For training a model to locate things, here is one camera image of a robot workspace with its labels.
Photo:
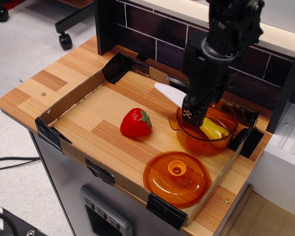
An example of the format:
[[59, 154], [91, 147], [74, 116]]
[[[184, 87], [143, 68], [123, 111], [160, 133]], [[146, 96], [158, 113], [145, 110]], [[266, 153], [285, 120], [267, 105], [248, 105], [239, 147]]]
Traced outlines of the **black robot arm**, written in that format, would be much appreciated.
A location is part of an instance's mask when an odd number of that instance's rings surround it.
[[189, 82], [182, 118], [195, 127], [204, 123], [209, 106], [220, 101], [230, 79], [229, 65], [259, 42], [262, 0], [210, 0], [209, 31], [187, 40], [182, 73]]

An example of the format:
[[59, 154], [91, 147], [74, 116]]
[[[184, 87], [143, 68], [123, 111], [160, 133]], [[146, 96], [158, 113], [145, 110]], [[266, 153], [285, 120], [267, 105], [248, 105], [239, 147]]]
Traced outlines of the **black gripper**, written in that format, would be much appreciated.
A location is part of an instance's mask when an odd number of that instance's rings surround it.
[[182, 73], [189, 88], [182, 103], [183, 119], [199, 128], [208, 108], [218, 103], [229, 81], [229, 64], [237, 53], [221, 54], [207, 43], [205, 32], [195, 32], [187, 40]]

